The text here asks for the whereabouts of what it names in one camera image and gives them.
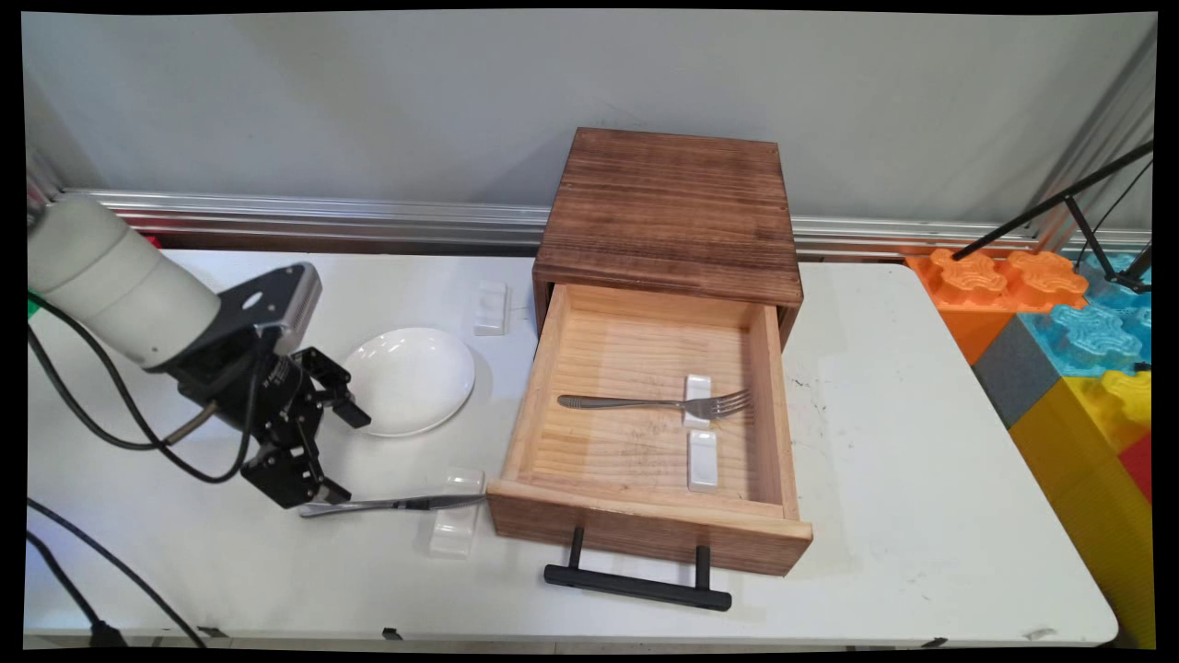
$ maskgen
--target white table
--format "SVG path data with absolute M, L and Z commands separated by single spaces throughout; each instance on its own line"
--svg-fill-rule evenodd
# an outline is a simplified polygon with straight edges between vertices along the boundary
M 413 494 L 448 465 L 498 474 L 536 336 L 527 258 L 170 251 L 213 289 L 310 260 L 323 296 L 304 343 L 343 360 L 388 329 L 430 326 L 474 350 L 474 394 L 417 438 L 378 440 L 331 416 L 320 434 L 329 477 L 357 499 Z M 815 543 L 785 578 L 713 570 L 726 613 L 546 585 L 567 549 L 496 537 L 481 507 L 467 560 L 430 559 L 432 514 L 303 520 L 242 479 L 208 486 L 153 452 L 103 444 L 71 415 L 28 354 L 28 494 L 136 569 L 193 626 L 233 637 L 593 639 L 790 644 L 1096 644 L 1114 616 L 990 408 L 934 307 L 905 268 L 802 265 L 806 303 L 785 352 L 802 516 Z M 511 288 L 509 333 L 470 332 L 479 280 Z M 100 365 L 58 321 L 33 327 L 78 399 L 138 439 Z M 196 412 L 166 376 L 116 357 L 158 432 Z M 178 451 L 226 467 L 220 422 Z M 134 585 L 29 510 L 99 615 L 126 635 L 177 629 Z M 586 550 L 585 569 L 687 583 L 691 567 Z M 26 634 L 87 623 L 27 549 Z

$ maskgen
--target wooden box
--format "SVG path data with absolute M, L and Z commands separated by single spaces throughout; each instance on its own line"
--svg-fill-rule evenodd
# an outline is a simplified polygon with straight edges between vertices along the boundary
M 784 575 L 798 518 L 782 370 L 802 303 L 777 146 L 578 130 L 533 270 L 540 343 L 499 480 L 496 532 Z M 716 420 L 719 485 L 687 490 L 676 409 L 568 409 L 561 394 L 683 399 L 689 374 L 753 405 Z
M 554 283 L 776 307 L 803 303 L 773 143 L 579 129 L 532 270 L 538 328 Z

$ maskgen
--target gray foam block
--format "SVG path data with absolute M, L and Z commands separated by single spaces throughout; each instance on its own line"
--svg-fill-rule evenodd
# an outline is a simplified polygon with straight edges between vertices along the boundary
M 1040 400 L 1060 374 L 1020 316 L 1013 315 L 974 365 L 979 382 L 1010 428 Z

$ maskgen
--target drawer handle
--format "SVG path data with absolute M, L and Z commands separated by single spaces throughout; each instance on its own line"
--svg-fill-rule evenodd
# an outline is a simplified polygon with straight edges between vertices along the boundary
M 579 569 L 581 562 L 581 539 L 585 530 L 573 531 L 573 547 L 569 549 L 569 565 L 549 564 L 545 566 L 545 582 L 551 585 L 578 587 L 621 596 L 633 596 L 663 603 L 677 603 L 691 608 L 717 610 L 724 612 L 732 606 L 733 597 L 729 592 L 709 589 L 711 570 L 711 550 L 706 545 L 696 546 L 696 586 L 674 585 L 628 576 L 615 576 L 598 571 Z

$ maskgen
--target metal fork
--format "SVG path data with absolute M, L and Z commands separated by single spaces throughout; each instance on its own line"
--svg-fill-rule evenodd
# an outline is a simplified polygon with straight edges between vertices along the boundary
M 697 419 L 720 419 L 749 407 L 753 396 L 749 389 L 733 392 L 711 399 L 690 401 L 648 401 L 638 399 L 604 399 L 598 396 L 558 396 L 556 402 L 573 409 L 601 409 L 607 407 L 677 407 Z

